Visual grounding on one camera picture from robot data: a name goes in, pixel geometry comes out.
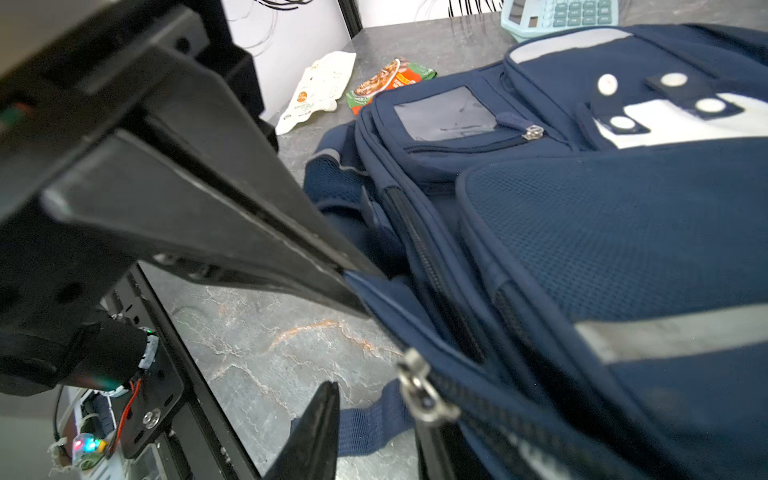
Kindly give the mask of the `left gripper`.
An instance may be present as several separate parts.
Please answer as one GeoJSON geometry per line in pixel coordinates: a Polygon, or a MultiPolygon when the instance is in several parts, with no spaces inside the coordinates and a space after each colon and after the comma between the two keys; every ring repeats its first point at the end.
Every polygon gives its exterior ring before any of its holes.
{"type": "Polygon", "coordinates": [[[278,158],[223,6],[58,9],[1,76],[2,370],[137,370],[146,334],[99,304],[138,261],[364,316],[345,274],[378,269],[278,158]]]}

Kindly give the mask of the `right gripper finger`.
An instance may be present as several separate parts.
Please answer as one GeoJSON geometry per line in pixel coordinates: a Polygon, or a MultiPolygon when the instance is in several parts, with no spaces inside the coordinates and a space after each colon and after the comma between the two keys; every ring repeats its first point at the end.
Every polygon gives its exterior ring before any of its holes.
{"type": "Polygon", "coordinates": [[[263,478],[334,480],[339,424],[338,384],[323,382],[263,478]]]}

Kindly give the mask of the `navy blue student backpack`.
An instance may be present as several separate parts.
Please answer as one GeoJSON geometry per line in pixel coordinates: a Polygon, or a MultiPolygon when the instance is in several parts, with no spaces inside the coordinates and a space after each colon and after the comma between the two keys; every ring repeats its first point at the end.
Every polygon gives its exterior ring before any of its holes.
{"type": "Polygon", "coordinates": [[[339,452],[425,477],[767,475],[767,35],[586,27],[379,94],[305,170],[403,352],[339,452]]]}

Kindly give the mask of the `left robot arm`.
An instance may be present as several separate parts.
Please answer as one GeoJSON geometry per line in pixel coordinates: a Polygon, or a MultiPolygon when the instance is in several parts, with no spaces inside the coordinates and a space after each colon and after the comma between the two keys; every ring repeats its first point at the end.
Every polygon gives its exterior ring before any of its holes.
{"type": "Polygon", "coordinates": [[[377,267],[278,157],[218,1],[1,5],[1,389],[113,390],[144,330],[99,304],[139,260],[348,313],[377,267]]]}

